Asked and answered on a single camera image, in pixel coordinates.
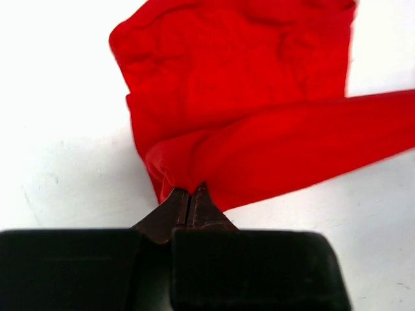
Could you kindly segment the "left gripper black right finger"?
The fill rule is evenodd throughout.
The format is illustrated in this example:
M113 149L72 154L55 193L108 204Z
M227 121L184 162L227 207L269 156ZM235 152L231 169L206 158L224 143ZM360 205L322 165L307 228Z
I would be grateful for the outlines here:
M174 310L351 310L326 237L237 229L205 185L192 195L171 247Z

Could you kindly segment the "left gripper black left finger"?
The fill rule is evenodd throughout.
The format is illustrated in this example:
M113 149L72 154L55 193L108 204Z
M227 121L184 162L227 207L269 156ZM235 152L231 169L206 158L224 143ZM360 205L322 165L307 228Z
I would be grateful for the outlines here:
M188 203L176 189L128 229L3 231L1 309L170 310L170 241Z

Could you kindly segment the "red t shirt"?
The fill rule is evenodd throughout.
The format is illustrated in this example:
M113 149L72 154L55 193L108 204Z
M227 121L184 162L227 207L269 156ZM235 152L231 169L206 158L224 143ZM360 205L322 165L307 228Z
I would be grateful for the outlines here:
M355 1L147 1L110 49L156 197L222 211L414 147L414 92L348 98Z

